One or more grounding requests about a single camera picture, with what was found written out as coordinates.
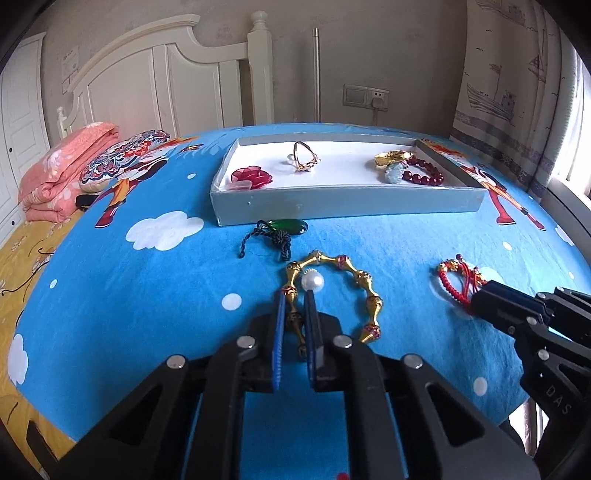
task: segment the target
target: power outlet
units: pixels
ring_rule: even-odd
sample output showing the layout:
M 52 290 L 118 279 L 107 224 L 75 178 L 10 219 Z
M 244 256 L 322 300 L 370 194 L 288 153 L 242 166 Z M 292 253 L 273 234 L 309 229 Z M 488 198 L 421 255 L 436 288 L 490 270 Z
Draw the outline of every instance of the power outlet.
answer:
M 380 108 L 378 108 L 379 111 L 381 112 L 387 112 L 388 111 L 388 96 L 390 94 L 390 90 L 382 90 L 379 88 L 371 88 L 368 87 L 368 94 L 367 94 L 367 100 L 368 100 L 368 105 L 369 108 L 373 108 L 371 102 L 374 98 L 381 98 L 384 103 L 382 104 L 382 106 Z
M 371 102 L 374 98 L 381 98 L 384 103 L 378 110 L 388 111 L 388 95 L 390 90 L 364 87 L 361 85 L 343 85 L 343 105 L 373 109 Z

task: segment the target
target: screw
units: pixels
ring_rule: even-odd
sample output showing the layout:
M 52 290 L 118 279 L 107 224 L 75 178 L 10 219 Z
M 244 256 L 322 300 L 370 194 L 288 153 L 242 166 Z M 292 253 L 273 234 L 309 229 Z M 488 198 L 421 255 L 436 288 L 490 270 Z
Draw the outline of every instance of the screw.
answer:
M 179 370 L 184 367 L 186 362 L 187 359 L 182 355 L 171 355 L 166 360 L 166 366 L 168 368 L 172 368 L 173 370 Z
M 243 335 L 241 337 L 238 337 L 238 340 L 236 340 L 236 344 L 240 347 L 240 348 L 252 348 L 255 346 L 256 340 L 254 339 L 254 337 L 251 337 L 250 335 Z
M 414 369 L 419 369 L 423 366 L 423 359 L 414 353 L 404 355 L 402 361 L 404 361 L 404 365 Z
M 333 338 L 333 343 L 339 348 L 349 348 L 351 345 L 353 345 L 353 340 L 347 335 L 337 335 L 335 338 Z

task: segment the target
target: red string bracelet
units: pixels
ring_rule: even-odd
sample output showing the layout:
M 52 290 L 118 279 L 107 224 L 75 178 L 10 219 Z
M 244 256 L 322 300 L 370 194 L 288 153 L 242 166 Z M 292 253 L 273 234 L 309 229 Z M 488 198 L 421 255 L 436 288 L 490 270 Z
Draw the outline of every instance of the red string bracelet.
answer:
M 447 272 L 459 272 L 462 275 L 462 292 L 457 291 L 449 279 L 447 278 Z M 470 290 L 472 293 L 476 293 L 477 290 L 482 287 L 486 280 L 482 278 L 482 274 L 478 270 L 478 267 L 470 268 L 464 261 L 460 254 L 456 255 L 455 260 L 445 260 L 437 266 L 437 275 L 439 280 L 443 284 L 443 287 L 449 292 L 449 294 L 459 302 L 466 310 L 470 310 Z

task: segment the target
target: white polka dot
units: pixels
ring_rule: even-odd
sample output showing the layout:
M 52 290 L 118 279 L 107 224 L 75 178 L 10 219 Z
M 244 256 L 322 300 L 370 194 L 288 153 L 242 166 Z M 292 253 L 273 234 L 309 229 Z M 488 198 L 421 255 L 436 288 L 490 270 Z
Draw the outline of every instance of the white polka dot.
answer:
M 482 274 L 482 277 L 486 281 L 494 280 L 494 281 L 497 281 L 498 283 L 502 283 L 503 285 L 505 285 L 505 280 L 503 280 L 503 277 L 501 277 L 496 272 L 496 270 L 493 270 L 491 267 L 480 268 L 480 273 Z
M 476 395 L 481 397 L 486 393 L 486 390 L 488 390 L 488 382 L 486 381 L 486 378 L 478 377 L 474 380 L 474 393 Z
M 229 293 L 222 298 L 222 307 L 226 310 L 236 310 L 242 305 L 242 297 L 238 293 Z

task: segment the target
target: black twisted rope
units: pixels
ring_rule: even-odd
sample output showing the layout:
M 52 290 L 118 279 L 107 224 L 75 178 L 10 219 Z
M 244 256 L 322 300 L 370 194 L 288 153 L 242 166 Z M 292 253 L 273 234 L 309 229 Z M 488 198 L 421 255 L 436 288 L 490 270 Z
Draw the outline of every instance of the black twisted rope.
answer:
M 244 239 L 242 240 L 242 246 L 240 248 L 240 253 L 238 254 L 238 258 L 244 258 L 246 248 L 246 241 L 252 236 L 266 236 L 271 239 L 271 242 L 274 247 L 278 248 L 281 251 L 281 260 L 287 262 L 291 258 L 291 236 L 285 230 L 275 230 L 272 229 L 271 226 L 263 221 L 259 220 L 256 223 L 256 227 L 254 230 L 249 233 Z

